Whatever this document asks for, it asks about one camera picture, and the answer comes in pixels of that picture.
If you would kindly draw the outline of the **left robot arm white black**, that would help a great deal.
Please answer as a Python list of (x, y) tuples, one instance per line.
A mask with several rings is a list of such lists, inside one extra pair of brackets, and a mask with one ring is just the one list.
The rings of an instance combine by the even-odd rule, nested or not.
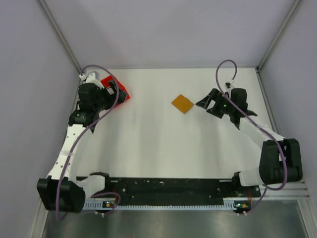
[(77, 171), (96, 124), (101, 120), (100, 112), (110, 112), (128, 95), (120, 82), (109, 76), (80, 85), (78, 96), (59, 156), (47, 177), (37, 182), (37, 191), (48, 211), (79, 213), (86, 199), (96, 193), (105, 197), (112, 192), (107, 173), (92, 172), (85, 179), (78, 180)]

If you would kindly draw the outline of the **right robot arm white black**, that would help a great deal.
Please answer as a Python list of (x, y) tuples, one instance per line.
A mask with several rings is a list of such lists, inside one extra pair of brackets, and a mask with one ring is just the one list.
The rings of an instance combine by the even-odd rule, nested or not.
[(237, 129), (249, 136), (261, 150), (257, 167), (234, 173), (231, 190), (235, 195), (243, 196), (250, 186), (297, 182), (303, 178), (298, 140), (285, 138), (263, 124), (258, 115), (248, 109), (245, 89), (234, 88), (222, 94), (213, 88), (196, 106), (217, 118), (228, 115)]

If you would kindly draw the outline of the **red plastic card bin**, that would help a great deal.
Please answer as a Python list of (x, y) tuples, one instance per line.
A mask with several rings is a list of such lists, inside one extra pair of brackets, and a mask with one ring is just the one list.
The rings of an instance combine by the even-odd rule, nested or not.
[[(107, 109), (108, 109), (112, 106), (112, 104), (116, 98), (116, 84), (114, 83), (113, 78), (111, 76), (108, 76), (108, 77), (102, 79), (101, 83), (105, 87), (105, 89), (108, 91), (108, 94), (110, 97), (109, 106), (107, 107)], [(130, 96), (129, 96), (127, 90), (118, 80), (117, 80), (117, 84), (119, 86), (119, 96), (118, 96), (117, 104), (115, 107), (119, 106), (120, 104), (122, 104), (130, 99)]]

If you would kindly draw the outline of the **yellow leather card holder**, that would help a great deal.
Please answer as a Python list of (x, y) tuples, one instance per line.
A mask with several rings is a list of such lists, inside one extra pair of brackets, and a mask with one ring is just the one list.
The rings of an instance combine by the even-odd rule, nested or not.
[(171, 103), (183, 114), (186, 114), (194, 105), (188, 98), (184, 97), (183, 95), (177, 96)]

